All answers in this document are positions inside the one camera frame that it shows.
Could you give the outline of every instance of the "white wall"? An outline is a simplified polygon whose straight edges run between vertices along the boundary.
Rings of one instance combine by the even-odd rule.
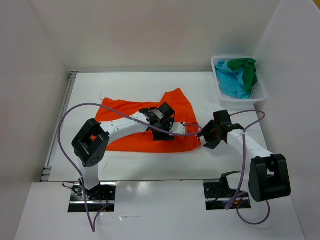
[[[0,239],[40,179],[68,73],[27,0],[0,1]]]
[[[279,0],[30,0],[69,70],[211,70],[251,55]]]
[[[283,0],[253,54],[269,91],[261,127],[285,155],[292,199],[307,240],[320,236],[320,10]]]

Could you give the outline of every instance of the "folded cloth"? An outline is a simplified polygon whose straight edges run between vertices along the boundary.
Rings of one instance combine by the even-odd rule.
[[[219,61],[215,67],[215,71],[220,81],[220,89],[225,95],[238,99],[249,99],[251,97],[251,92],[246,92],[243,80],[243,68],[234,71],[228,67],[227,61]]]
[[[245,92],[247,94],[251,93],[252,87],[257,82],[256,75],[256,60],[253,58],[239,58],[230,60],[227,62],[229,69],[237,72],[240,69],[243,69],[242,80],[245,86]]]
[[[140,109],[160,107],[164,102],[168,103],[175,111],[175,122],[186,122],[198,124],[196,115],[191,103],[185,97],[180,88],[166,92],[160,102],[131,102],[124,100],[112,100],[105,98],[102,105],[113,108],[128,116],[135,114]],[[95,119],[98,122],[113,121],[122,118],[119,114],[100,108]],[[188,133],[196,133],[199,129],[195,126],[186,126]],[[108,151],[143,152],[143,153],[182,153],[192,151],[201,145],[201,141],[196,136],[174,136],[174,140],[153,141],[153,133],[149,130],[139,132],[117,141],[107,146]]]

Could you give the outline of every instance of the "pile of clothes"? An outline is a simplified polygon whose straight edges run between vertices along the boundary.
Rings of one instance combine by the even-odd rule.
[[[215,71],[222,92],[232,98],[249,99],[258,80],[255,63],[252,58],[219,61]]]

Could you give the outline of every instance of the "white table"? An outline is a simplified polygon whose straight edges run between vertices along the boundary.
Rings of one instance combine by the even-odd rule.
[[[60,182],[33,183],[15,240],[304,240],[290,197],[271,200],[269,219],[252,226],[236,210],[206,210],[201,180],[120,182],[115,212],[92,233],[86,213],[68,213],[70,194]],[[251,205],[242,216],[262,220],[266,203]]]
[[[205,126],[213,119],[213,112],[226,109],[217,104],[213,80],[212,72],[78,73],[68,96],[68,109],[86,102],[101,104],[105,97],[159,102],[165,92],[181,88],[192,104],[198,123]],[[248,104],[243,109],[228,108],[229,113],[247,109],[254,109],[254,105]],[[62,144],[76,164],[78,161],[71,142],[83,124],[96,116],[97,111],[98,107],[94,106],[78,108],[70,113],[63,124]],[[255,112],[232,117],[234,123],[244,127],[257,119]],[[247,133],[266,147],[259,124]],[[199,147],[195,151],[173,154],[107,151],[99,163],[99,178],[102,181],[216,179],[222,173],[241,170],[241,163],[241,155],[224,142],[215,150]],[[77,181],[79,178],[62,154],[57,141],[53,145],[50,165],[50,182]]]

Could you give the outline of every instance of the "green cloth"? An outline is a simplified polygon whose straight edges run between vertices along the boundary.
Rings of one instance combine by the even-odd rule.
[[[251,93],[252,87],[258,80],[255,63],[256,60],[253,58],[239,58],[227,62],[228,68],[235,72],[243,68],[242,79],[247,93]]]

